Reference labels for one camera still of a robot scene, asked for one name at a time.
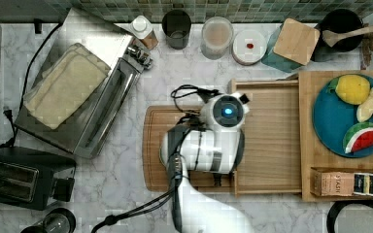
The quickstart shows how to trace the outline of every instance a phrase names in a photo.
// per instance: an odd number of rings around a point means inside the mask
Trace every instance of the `lemon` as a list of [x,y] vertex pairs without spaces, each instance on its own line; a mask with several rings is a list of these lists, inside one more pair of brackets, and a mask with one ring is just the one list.
[[369,81],[359,75],[344,75],[333,79],[328,86],[329,92],[335,93],[344,102],[352,105],[360,105],[369,96]]

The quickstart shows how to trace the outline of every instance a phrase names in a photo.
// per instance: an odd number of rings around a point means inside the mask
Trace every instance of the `cup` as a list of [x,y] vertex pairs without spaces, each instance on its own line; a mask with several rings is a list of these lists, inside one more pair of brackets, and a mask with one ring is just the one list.
[[187,46],[190,27],[189,15],[181,10],[170,11],[162,20],[162,29],[166,35],[166,42],[175,50],[182,50]]
[[223,57],[231,44],[234,28],[224,17],[208,19],[201,33],[201,51],[208,59],[217,60]]
[[311,57],[313,61],[327,61],[331,59],[331,55],[336,52],[346,52],[355,49],[359,46],[363,36],[354,36],[339,41],[333,47],[330,47],[322,38],[324,30],[330,30],[335,33],[345,33],[362,28],[363,24],[359,16],[347,9],[338,9],[328,13],[325,18],[317,24],[315,28],[321,32],[320,39],[317,43],[314,53]]

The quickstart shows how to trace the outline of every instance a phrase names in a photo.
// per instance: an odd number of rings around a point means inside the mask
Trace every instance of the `watermelon slice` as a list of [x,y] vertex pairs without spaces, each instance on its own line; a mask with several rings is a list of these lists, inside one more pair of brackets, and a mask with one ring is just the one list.
[[373,123],[362,122],[353,125],[344,136],[343,146],[345,153],[373,146]]

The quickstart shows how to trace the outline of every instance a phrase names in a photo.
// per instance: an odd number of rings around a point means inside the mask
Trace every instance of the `toaster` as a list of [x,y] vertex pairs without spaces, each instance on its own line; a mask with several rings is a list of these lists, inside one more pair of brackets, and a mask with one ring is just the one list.
[[72,158],[26,148],[0,149],[0,202],[42,211],[69,202],[76,162]]
[[80,43],[112,70],[86,101],[52,130],[21,108],[15,126],[55,147],[84,158],[99,154],[116,115],[144,69],[153,65],[150,51],[124,29],[72,8],[60,28],[34,86],[57,59]]

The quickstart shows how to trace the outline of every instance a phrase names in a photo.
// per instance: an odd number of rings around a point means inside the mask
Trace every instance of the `small jar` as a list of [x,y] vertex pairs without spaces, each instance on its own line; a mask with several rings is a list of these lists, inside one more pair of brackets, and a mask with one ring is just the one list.
[[153,25],[143,16],[138,16],[129,25],[129,30],[138,38],[149,50],[158,45]]

